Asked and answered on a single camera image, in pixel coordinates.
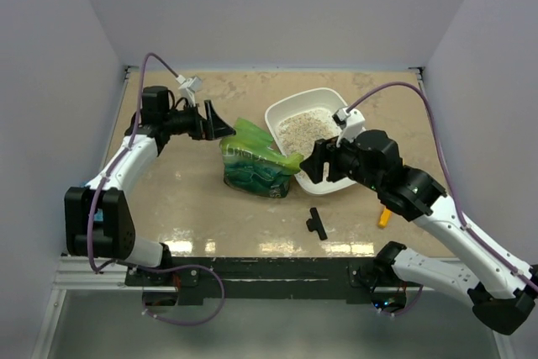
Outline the yellow plastic scoop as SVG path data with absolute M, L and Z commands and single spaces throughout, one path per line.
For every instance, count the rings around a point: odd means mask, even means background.
M 391 219 L 391 216 L 392 216 L 392 212 L 389 209 L 384 208 L 380 214 L 379 220 L 377 222 L 377 226 L 380 229 L 385 229 L 388 225 L 389 220 Z

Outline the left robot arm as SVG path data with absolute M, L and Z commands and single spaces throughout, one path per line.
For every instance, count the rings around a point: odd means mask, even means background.
M 199 113 L 189 101 L 171 105 L 170 90 L 163 86 L 143 89 L 140 110 L 125 132 L 119 150 L 91 181 L 70 187 L 64 197 L 66 248 L 72 256 L 102 257 L 145 267 L 155 285 L 169 283 L 174 265 L 165 259 L 164 244 L 137 235 L 128 196 L 138 179 L 162 153 L 173 135 L 193 140 L 220 140 L 235 134 L 215 112 L 211 101 Z

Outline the green litter bag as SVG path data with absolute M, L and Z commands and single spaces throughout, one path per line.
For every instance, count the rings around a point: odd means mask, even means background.
M 224 183 L 259 197 L 285 198 L 291 178 L 300 172 L 303 155 L 285 156 L 273 149 L 270 133 L 249 120 L 238 118 L 234 129 L 235 135 L 219 143 Z

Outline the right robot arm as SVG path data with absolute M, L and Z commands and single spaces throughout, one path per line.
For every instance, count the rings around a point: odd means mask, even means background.
M 347 177 L 370 188 L 382 205 L 433 235 L 461 263 L 448 264 L 390 242 L 374 266 L 381 284 L 402 280 L 444 293 L 502 335 L 512 335 L 529 318 L 537 300 L 537 267 L 459 212 L 430 174 L 405 165 L 398 144 L 384 131 L 366 130 L 354 140 L 317 140 L 300 167 L 314 183 Z

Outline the black bag clip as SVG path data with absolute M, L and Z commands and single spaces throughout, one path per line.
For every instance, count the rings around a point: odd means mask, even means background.
M 319 211 L 312 207 L 309 209 L 309 218 L 306 220 L 307 229 L 309 232 L 316 232 L 319 239 L 325 241 L 328 239 L 323 222 L 319 216 Z

